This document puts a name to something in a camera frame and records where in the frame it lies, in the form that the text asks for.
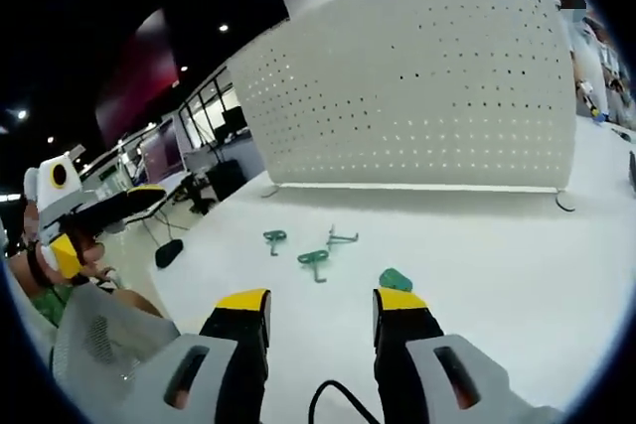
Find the perforated divider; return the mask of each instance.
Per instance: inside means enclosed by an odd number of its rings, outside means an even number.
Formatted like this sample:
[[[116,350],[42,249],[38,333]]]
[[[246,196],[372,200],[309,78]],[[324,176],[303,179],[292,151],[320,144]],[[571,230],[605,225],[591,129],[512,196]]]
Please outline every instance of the perforated divider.
[[[554,187],[574,140],[552,0],[334,0],[229,62],[276,183]]]

